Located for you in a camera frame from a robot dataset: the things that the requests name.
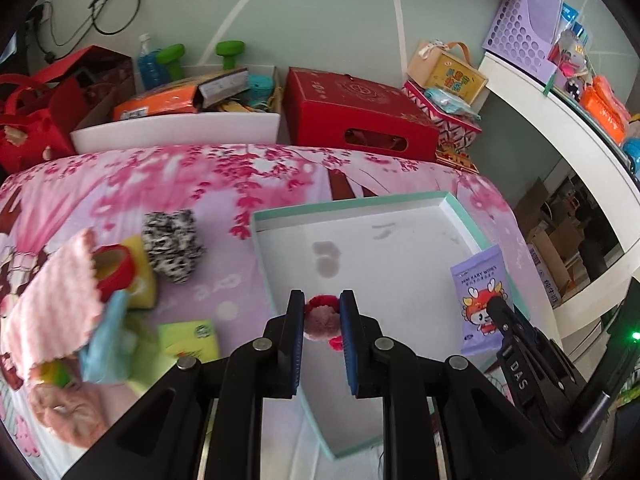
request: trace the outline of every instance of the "purple plastic basket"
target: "purple plastic basket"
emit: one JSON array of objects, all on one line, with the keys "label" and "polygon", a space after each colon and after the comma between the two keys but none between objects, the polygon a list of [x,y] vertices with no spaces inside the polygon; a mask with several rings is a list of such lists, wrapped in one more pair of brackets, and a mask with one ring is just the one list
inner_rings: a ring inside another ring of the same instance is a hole
[{"label": "purple plastic basket", "polygon": [[482,47],[546,84],[557,68],[547,57],[561,9],[562,0],[502,0]]}]

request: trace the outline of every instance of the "purple packet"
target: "purple packet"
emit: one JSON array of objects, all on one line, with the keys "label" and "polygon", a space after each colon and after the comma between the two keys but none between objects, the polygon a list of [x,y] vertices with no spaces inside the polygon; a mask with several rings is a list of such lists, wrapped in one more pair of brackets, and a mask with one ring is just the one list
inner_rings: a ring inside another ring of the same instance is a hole
[{"label": "purple packet", "polygon": [[494,245],[451,267],[451,275],[462,307],[462,355],[498,351],[502,334],[487,314],[486,303],[494,296],[502,296],[513,309],[500,246]]}]

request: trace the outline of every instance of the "white shelf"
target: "white shelf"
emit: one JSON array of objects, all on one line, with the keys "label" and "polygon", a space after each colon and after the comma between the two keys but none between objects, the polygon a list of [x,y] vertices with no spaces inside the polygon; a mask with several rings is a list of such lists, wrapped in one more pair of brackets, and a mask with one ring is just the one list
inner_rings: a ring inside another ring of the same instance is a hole
[{"label": "white shelf", "polygon": [[480,72],[489,79],[489,91],[535,126],[571,165],[597,200],[625,252],[596,282],[554,311],[559,333],[566,337],[615,306],[640,268],[640,191],[607,141],[560,98],[545,96],[540,83],[489,52]]}]

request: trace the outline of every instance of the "red box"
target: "red box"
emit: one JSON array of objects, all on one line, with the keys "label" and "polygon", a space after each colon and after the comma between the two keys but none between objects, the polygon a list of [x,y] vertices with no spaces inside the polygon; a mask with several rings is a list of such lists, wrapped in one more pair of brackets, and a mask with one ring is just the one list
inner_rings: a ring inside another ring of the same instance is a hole
[{"label": "red box", "polygon": [[438,129],[397,88],[290,68],[284,109],[291,142],[297,146],[435,161]]},{"label": "red box", "polygon": [[443,146],[449,145],[457,150],[464,150],[471,145],[476,135],[482,132],[480,126],[472,121],[465,121],[440,110],[424,96],[422,89],[413,81],[404,83],[402,93],[433,121],[440,131],[440,144]]}]

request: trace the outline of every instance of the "green dumbbell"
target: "green dumbbell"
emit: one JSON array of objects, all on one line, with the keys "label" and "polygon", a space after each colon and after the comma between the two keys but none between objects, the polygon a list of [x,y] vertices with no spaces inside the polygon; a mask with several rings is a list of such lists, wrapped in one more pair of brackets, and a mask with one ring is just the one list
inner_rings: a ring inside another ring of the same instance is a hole
[{"label": "green dumbbell", "polygon": [[171,81],[184,79],[184,70],[180,65],[182,56],[184,56],[184,45],[181,43],[168,46],[156,54],[156,61],[166,67]]},{"label": "green dumbbell", "polygon": [[222,68],[231,70],[236,67],[236,56],[244,52],[244,41],[220,41],[216,45],[216,54],[222,56]]}]

